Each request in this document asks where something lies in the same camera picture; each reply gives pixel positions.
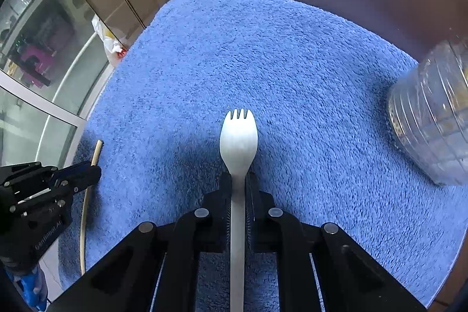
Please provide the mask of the blue gloved left hand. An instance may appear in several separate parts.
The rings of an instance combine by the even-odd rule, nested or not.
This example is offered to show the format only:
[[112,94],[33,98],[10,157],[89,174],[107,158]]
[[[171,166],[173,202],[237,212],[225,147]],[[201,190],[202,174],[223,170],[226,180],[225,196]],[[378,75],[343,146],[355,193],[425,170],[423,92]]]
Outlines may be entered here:
[[48,286],[40,264],[25,275],[10,274],[9,277],[29,307],[35,311],[46,311]]

